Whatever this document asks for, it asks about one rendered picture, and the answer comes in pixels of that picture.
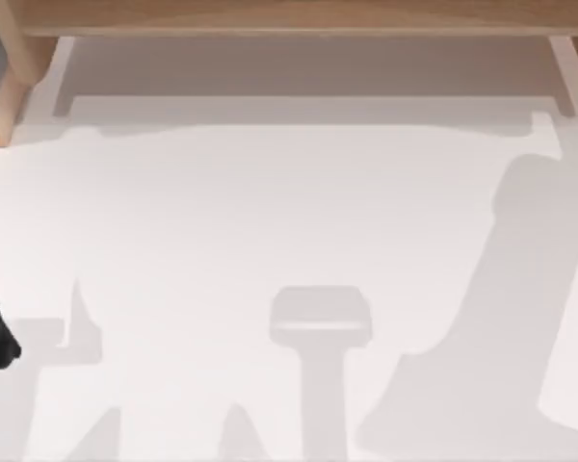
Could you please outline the wooden cupboard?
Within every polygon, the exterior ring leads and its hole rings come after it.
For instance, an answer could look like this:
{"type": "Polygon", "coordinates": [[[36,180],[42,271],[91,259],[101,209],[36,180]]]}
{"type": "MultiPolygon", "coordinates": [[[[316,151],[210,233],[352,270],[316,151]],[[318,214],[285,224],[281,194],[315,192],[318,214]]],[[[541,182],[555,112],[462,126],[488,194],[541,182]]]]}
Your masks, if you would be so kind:
{"type": "Polygon", "coordinates": [[[554,63],[578,0],[0,0],[0,147],[61,39],[51,115],[120,134],[182,124],[459,126],[517,134],[531,104],[578,115],[554,63]]]}

